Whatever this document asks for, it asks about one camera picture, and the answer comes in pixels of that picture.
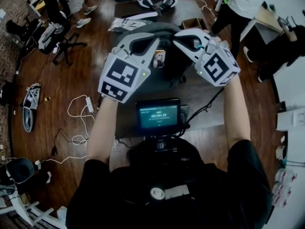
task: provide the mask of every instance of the chair base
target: chair base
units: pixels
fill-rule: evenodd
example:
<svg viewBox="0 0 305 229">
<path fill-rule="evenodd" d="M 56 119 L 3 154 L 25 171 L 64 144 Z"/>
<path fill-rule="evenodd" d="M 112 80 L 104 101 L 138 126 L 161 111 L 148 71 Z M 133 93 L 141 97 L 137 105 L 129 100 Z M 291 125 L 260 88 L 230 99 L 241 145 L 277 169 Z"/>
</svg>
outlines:
<svg viewBox="0 0 305 229">
<path fill-rule="evenodd" d="M 56 54 L 56 56 L 53 60 L 53 64 L 55 64 L 55 65 L 59 64 L 57 59 L 62 53 L 64 53 L 64 55 L 65 55 L 65 60 L 66 60 L 67 65 L 71 66 L 73 64 L 72 62 L 69 61 L 68 48 L 72 48 L 72 47 L 76 47 L 76 46 L 83 46 L 83 47 L 87 46 L 87 44 L 83 43 L 83 42 L 70 43 L 74 37 L 79 37 L 79 36 L 80 36 L 79 34 L 74 33 L 69 39 L 65 39 L 66 42 L 60 43 L 60 45 L 59 45 L 60 50 Z"/>
</svg>

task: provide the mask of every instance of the plastic bag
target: plastic bag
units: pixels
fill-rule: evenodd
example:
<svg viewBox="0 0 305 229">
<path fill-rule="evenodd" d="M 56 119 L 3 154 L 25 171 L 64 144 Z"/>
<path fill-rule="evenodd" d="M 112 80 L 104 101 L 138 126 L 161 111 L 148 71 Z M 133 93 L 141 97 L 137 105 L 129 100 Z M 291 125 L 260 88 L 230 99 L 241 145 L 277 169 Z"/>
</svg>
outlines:
<svg viewBox="0 0 305 229">
<path fill-rule="evenodd" d="M 115 18 L 111 27 L 108 29 L 108 31 L 119 31 L 119 32 L 132 31 L 141 26 L 148 25 L 151 23 L 153 23 L 153 22 Z"/>
</svg>

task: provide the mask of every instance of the white round button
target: white round button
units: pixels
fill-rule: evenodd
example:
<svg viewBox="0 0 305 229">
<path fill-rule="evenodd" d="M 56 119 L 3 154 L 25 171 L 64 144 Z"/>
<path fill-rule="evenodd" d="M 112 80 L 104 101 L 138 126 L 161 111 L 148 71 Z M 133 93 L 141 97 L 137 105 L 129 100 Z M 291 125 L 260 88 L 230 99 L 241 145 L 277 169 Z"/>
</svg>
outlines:
<svg viewBox="0 0 305 229">
<path fill-rule="evenodd" d="M 162 199 L 165 198 L 165 193 L 162 189 L 160 189 L 158 187 L 154 187 L 154 188 L 151 189 L 151 196 L 154 199 L 162 200 Z"/>
</svg>

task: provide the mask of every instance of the digital display screen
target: digital display screen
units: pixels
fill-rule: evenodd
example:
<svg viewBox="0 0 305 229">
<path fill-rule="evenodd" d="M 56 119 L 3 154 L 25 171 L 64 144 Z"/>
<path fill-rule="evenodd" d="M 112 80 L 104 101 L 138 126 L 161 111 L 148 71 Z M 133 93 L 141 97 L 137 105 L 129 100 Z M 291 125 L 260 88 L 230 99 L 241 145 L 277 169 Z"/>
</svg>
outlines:
<svg viewBox="0 0 305 229">
<path fill-rule="evenodd" d="M 178 106 L 161 106 L 140 109 L 141 128 L 177 125 Z"/>
</svg>

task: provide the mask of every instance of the brick wall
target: brick wall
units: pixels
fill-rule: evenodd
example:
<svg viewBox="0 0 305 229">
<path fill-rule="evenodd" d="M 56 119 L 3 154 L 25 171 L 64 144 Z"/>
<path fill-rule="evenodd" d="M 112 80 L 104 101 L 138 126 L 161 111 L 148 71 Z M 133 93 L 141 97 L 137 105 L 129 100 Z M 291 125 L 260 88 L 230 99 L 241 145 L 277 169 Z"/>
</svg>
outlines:
<svg viewBox="0 0 305 229">
<path fill-rule="evenodd" d="M 13 20 L 18 25 L 24 25 L 25 16 L 34 13 L 29 8 L 27 0 L 0 0 L 0 9 L 6 12 L 4 20 L 0 22 L 0 87 L 2 88 L 4 80 L 9 82 L 13 80 L 20 53 L 20 48 L 5 36 L 5 24 Z M 8 107 L 0 106 L 0 144 L 6 147 L 10 147 L 8 121 Z"/>
</svg>

